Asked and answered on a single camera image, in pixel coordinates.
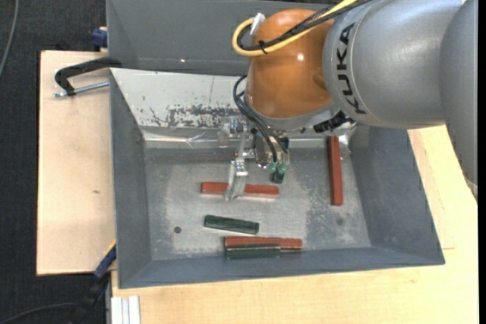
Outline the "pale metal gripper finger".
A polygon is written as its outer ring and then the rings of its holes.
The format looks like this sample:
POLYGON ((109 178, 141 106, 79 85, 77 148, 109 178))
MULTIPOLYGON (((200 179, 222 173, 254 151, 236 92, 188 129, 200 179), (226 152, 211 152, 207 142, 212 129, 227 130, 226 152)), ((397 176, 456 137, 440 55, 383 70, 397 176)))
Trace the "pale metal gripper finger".
POLYGON ((231 201, 241 197, 245 191, 247 178, 248 170, 246 169, 245 161, 231 161, 228 186, 223 193, 224 199, 231 201))
POLYGON ((238 139, 241 136, 244 129, 245 123, 239 117, 223 118, 218 131, 218 146, 227 147, 231 140, 238 139))

